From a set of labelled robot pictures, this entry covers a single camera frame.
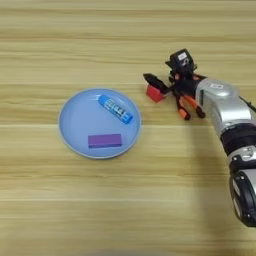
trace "blue plate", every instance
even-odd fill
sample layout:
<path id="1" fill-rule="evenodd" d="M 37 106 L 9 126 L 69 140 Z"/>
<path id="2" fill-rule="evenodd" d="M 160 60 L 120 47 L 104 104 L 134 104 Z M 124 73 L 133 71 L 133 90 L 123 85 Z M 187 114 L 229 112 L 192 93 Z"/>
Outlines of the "blue plate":
<path id="1" fill-rule="evenodd" d="M 133 115 L 129 124 L 124 124 L 98 103 L 102 94 Z M 136 143 L 140 129 L 141 116 L 137 106 L 123 94 L 109 89 L 89 89 L 74 95 L 59 115 L 59 130 L 65 143 L 76 153 L 90 158 L 105 159 L 123 154 Z M 89 148 L 89 135 L 115 133 L 122 135 L 121 147 Z"/>

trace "red object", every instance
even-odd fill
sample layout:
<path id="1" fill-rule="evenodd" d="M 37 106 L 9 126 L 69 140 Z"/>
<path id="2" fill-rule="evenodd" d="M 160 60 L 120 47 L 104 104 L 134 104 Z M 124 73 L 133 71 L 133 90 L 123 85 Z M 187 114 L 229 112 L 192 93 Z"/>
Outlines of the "red object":
<path id="1" fill-rule="evenodd" d="M 160 90 L 150 84 L 148 85 L 147 95 L 156 103 L 164 99 L 164 96 L 161 94 Z"/>

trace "purple eraser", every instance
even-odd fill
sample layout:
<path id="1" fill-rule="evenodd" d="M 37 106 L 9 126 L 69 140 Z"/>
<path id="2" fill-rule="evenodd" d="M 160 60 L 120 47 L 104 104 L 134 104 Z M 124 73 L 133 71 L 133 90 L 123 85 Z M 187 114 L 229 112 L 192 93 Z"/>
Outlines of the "purple eraser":
<path id="1" fill-rule="evenodd" d="M 121 134 L 102 134 L 88 136 L 89 148 L 109 148 L 122 146 Z"/>

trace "plate rim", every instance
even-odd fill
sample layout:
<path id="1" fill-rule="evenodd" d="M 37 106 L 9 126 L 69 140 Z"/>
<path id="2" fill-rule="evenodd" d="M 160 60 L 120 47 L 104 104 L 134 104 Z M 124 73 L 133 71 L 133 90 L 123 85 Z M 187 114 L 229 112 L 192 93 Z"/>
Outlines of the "plate rim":
<path id="1" fill-rule="evenodd" d="M 67 141 L 66 139 L 64 138 L 63 136 L 63 132 L 62 132 L 62 129 L 60 128 L 60 118 L 61 118 L 61 114 L 63 112 L 63 109 L 65 108 L 65 106 L 67 105 L 67 103 L 69 101 L 71 101 L 73 98 L 75 98 L 77 95 L 79 95 L 80 93 L 83 93 L 83 92 L 87 92 L 87 91 L 94 91 L 94 90 L 106 90 L 106 91 L 111 91 L 111 92 L 115 92 L 115 93 L 118 93 L 120 95 L 122 95 L 123 97 L 127 98 L 132 104 L 133 106 L 135 107 L 135 109 L 137 110 L 137 113 L 139 115 L 139 129 L 138 129 L 138 132 L 135 136 L 135 138 L 133 139 L 132 143 L 129 145 L 129 147 L 125 148 L 124 150 L 120 151 L 119 153 L 116 153 L 112 156 L 90 156 L 90 155 L 87 155 L 85 153 L 81 153 L 79 152 L 78 150 L 74 149 Z M 87 158 L 91 158 L 91 159 L 110 159 L 110 158 L 114 158 L 114 157 L 117 157 L 117 156 L 120 156 L 122 154 L 124 154 L 125 152 L 129 151 L 135 144 L 136 142 L 138 141 L 139 139 L 139 136 L 140 136 L 140 133 L 141 133 L 141 125 L 142 125 L 142 117 L 141 117 L 141 112 L 138 108 L 138 106 L 135 104 L 135 102 L 130 99 L 128 96 L 126 96 L 125 94 L 123 93 L 120 93 L 119 91 L 117 90 L 114 90 L 114 89 L 108 89 L 108 88 L 90 88 L 90 89 L 84 89 L 84 90 L 81 90 L 75 94 L 73 94 L 73 96 L 71 96 L 69 99 L 67 99 L 64 104 L 62 105 L 60 111 L 59 111 L 59 115 L 58 115 L 58 131 L 59 131 L 59 134 L 61 136 L 61 139 L 62 141 L 68 146 L 69 149 L 71 149 L 72 151 L 74 151 L 76 154 L 80 155 L 80 156 L 84 156 L 84 157 L 87 157 Z"/>

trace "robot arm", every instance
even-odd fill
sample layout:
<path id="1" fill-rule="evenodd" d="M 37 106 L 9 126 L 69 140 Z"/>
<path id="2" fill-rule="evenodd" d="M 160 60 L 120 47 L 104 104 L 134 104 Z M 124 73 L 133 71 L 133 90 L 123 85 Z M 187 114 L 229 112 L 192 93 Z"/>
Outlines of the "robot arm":
<path id="1" fill-rule="evenodd" d="M 195 98 L 227 154 L 236 215 L 246 226 L 256 227 L 256 122 L 239 92 L 227 83 L 205 78 Z"/>
<path id="2" fill-rule="evenodd" d="M 195 74 L 197 66 L 186 49 L 172 54 L 166 64 L 171 68 L 171 86 L 152 74 L 144 78 L 156 93 L 172 91 L 177 101 L 188 97 L 199 117 L 208 114 L 228 157 L 236 215 L 246 226 L 256 227 L 256 122 L 249 108 L 256 109 L 230 84 Z M 177 107 L 179 112 L 184 109 L 180 104 Z"/>

